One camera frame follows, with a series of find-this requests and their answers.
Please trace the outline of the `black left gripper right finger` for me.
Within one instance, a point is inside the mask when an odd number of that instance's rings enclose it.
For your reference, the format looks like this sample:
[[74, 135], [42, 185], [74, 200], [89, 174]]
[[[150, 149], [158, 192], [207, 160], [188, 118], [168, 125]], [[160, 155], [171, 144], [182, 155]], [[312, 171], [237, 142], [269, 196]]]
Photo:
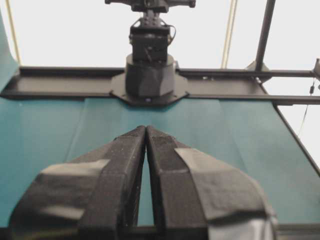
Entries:
[[152, 126], [145, 142], [154, 222], [166, 239], [276, 239], [276, 214], [255, 179]]

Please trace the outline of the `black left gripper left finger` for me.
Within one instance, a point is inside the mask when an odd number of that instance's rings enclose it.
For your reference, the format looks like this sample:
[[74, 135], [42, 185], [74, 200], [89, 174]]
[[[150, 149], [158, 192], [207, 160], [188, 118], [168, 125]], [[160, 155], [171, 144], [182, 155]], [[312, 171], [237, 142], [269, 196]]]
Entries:
[[115, 240], [137, 223], [144, 126], [38, 173], [15, 206], [11, 240]]

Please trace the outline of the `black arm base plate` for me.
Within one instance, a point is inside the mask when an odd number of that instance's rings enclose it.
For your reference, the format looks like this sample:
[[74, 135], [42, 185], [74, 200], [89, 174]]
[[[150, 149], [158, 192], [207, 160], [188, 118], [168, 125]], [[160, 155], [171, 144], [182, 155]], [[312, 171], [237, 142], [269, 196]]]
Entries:
[[151, 79], [126, 81], [126, 75], [122, 73], [112, 77], [110, 94], [131, 106], [164, 107], [189, 94], [188, 80], [176, 73], [162, 82]]

